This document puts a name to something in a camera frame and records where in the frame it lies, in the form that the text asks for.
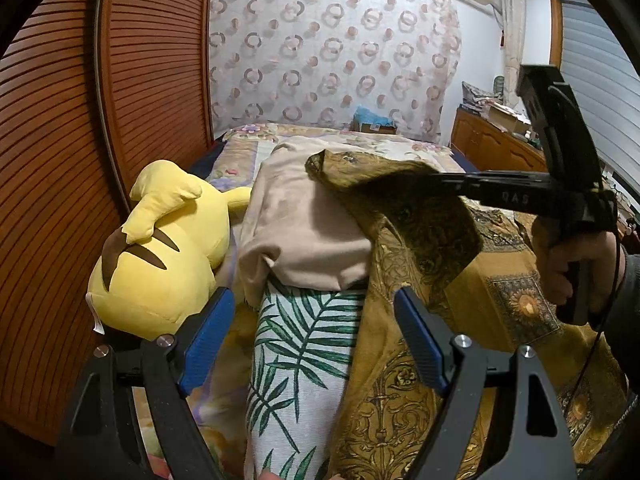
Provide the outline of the right hand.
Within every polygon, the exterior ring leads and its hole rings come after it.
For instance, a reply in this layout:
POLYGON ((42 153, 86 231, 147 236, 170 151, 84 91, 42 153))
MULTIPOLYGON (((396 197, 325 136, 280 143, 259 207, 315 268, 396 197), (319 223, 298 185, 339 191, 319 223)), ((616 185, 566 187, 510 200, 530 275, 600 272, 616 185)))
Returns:
POLYGON ((549 219, 537 217, 532 227, 532 242, 542 292, 550 304, 562 306, 574 295, 568 280, 573 262, 590 266, 589 310, 600 311, 606 300, 620 288, 626 272, 626 256, 617 251, 612 232, 581 235, 560 244, 554 240, 554 226, 549 219))

